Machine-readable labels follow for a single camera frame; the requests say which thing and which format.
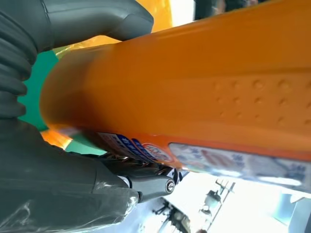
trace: sticker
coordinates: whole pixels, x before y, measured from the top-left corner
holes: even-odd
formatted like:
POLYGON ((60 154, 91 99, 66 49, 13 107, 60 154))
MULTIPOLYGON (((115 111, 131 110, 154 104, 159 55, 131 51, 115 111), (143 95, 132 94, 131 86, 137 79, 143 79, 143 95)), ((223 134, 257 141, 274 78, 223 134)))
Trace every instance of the sticker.
POLYGON ((311 163, 178 143, 171 143, 169 148, 180 162, 195 171, 311 187, 311 163))
POLYGON ((140 151, 136 148, 131 140, 128 138, 120 135, 120 134, 112 134, 112 133, 99 133, 99 135, 106 142, 112 149, 120 151, 127 156, 131 155, 137 159, 143 159, 144 161, 151 161, 150 159, 143 155, 140 151))
POLYGON ((132 138, 131 139, 137 148, 139 148, 144 156, 149 158, 151 157, 151 159, 152 160, 156 160, 156 158, 152 157, 151 154, 148 153, 145 148, 143 148, 143 146, 142 144, 140 144, 140 142, 139 142, 137 139, 136 138, 132 138))
POLYGON ((143 143, 143 148, 145 148, 149 155, 151 155, 154 160, 162 160, 165 162, 172 162, 173 160, 168 155, 166 152, 160 149, 157 146, 150 143, 143 143))

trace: bolt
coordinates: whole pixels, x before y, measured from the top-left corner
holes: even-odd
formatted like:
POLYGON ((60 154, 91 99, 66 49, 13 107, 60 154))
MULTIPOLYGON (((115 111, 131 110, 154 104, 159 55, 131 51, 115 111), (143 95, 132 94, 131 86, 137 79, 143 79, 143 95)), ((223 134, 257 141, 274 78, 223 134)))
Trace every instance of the bolt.
POLYGON ((173 180, 166 183, 166 190, 168 193, 171 193, 175 188, 175 183, 173 180))

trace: orange tube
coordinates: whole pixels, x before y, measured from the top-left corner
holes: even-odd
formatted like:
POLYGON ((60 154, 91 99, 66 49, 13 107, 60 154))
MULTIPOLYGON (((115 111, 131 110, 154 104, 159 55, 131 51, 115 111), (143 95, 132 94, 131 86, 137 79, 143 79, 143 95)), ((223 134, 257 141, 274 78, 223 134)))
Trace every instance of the orange tube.
POLYGON ((310 22, 309 0, 276 0, 77 50, 46 81, 41 109, 49 126, 107 133, 97 140, 130 156, 257 176, 273 156, 287 173, 269 162, 270 176, 288 178, 311 161, 310 22))

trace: green surface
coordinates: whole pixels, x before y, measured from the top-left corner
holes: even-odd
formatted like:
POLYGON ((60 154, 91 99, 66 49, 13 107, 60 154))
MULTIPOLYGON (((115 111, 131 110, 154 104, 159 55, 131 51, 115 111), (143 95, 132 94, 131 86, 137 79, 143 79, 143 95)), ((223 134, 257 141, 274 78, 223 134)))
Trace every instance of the green surface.
POLYGON ((74 140, 66 148, 66 151, 96 155, 103 155, 106 153, 106 151, 97 147, 82 134, 75 135, 74 140))
POLYGON ((53 51, 43 52, 38 56, 37 61, 32 67, 31 77, 25 82, 28 88, 27 95, 18 98, 19 102, 26 107, 26 115, 20 119, 32 124, 39 131, 48 128, 40 114, 40 93, 45 78, 57 62, 58 59, 53 51))
MULTIPOLYGON (((56 49, 55 52, 63 51, 65 47, 56 49)), ((21 120, 26 121, 38 128, 39 131, 48 129, 43 119, 41 117, 39 110, 39 100, 41 89, 48 73, 58 62, 58 58, 54 51, 41 53, 38 56, 37 61, 33 65, 31 77, 26 81, 28 88, 26 96, 19 97, 18 100, 26 108, 26 114, 20 117, 21 120)), ((83 137, 78 135, 72 140, 66 151, 73 151, 82 154, 104 154, 101 150, 83 137)))

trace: blue sticker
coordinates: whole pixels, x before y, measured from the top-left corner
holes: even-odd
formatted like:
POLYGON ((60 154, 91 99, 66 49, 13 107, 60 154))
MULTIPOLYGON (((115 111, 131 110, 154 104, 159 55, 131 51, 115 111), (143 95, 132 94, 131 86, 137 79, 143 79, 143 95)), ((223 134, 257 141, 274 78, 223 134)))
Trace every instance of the blue sticker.
POLYGON ((132 138, 132 141, 134 143, 135 143, 135 145, 137 147, 138 147, 143 154, 144 154, 144 156, 149 158, 149 157, 152 157, 153 160, 156 160, 156 158, 153 158, 152 156, 151 156, 149 153, 148 153, 145 148, 143 148, 143 146, 142 144, 140 144, 140 142, 139 142, 137 139, 135 138, 132 138))
POLYGON ((135 155, 138 155, 140 158, 143 159, 143 160, 147 160, 149 161, 149 158, 144 156, 143 154, 140 153, 140 151, 137 150, 131 140, 129 140, 128 138, 121 135, 121 134, 117 134, 118 138, 122 141, 125 146, 126 146, 128 149, 129 149, 131 152, 135 154, 135 155))

